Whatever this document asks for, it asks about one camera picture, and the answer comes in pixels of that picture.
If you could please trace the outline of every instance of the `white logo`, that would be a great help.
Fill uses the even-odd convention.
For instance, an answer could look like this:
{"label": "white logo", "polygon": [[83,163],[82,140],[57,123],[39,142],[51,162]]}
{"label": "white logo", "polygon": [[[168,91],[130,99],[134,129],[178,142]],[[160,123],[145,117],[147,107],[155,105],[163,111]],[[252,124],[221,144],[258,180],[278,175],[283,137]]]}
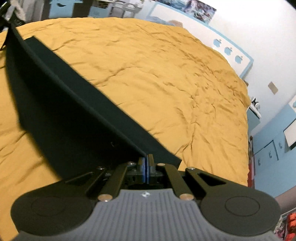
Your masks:
{"label": "white logo", "polygon": [[142,193],[142,197],[149,197],[150,196],[150,193],[149,192],[143,192]]}

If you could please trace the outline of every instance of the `headboard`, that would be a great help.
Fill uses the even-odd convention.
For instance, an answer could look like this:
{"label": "headboard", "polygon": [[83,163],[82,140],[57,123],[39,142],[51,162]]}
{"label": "headboard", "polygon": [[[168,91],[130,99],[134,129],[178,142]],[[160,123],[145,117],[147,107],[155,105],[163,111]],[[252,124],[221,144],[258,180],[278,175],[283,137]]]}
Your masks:
{"label": "headboard", "polygon": [[241,79],[245,78],[254,62],[245,51],[223,34],[178,9],[156,2],[148,17],[158,17],[164,21],[176,20],[181,22],[183,28],[187,29],[203,44],[221,53]]}

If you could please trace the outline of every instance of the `bed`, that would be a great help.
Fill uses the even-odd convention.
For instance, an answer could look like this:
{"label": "bed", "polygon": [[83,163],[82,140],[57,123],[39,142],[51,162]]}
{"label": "bed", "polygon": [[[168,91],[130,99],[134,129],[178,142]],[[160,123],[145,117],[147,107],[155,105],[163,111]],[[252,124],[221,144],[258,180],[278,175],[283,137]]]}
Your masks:
{"label": "bed", "polygon": [[[137,19],[65,18],[18,28],[37,37],[182,162],[247,185],[250,104],[222,54],[186,29]],[[5,33],[0,34],[3,42]],[[18,123],[0,52],[0,236],[14,200],[59,177]]]}

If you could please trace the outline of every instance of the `white wall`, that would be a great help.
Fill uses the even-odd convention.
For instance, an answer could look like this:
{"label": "white wall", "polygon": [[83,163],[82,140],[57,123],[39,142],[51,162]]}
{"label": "white wall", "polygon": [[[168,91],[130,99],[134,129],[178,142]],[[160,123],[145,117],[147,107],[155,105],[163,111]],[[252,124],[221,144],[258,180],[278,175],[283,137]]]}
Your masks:
{"label": "white wall", "polygon": [[[285,0],[201,0],[217,9],[209,25],[231,39],[253,59],[245,80],[260,102],[261,123],[255,135],[296,94],[296,10]],[[137,18],[145,18],[147,2]],[[279,91],[273,95],[268,84]]]}

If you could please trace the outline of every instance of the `folded black fabric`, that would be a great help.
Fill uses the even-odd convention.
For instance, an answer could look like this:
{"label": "folded black fabric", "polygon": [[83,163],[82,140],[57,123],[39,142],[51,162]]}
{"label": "folded black fabric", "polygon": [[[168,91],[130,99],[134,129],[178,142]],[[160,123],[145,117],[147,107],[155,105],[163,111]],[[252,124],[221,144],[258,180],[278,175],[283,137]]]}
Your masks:
{"label": "folded black fabric", "polygon": [[156,163],[181,160],[36,38],[10,26],[6,71],[20,124],[62,177],[97,166],[115,168],[153,154]]}

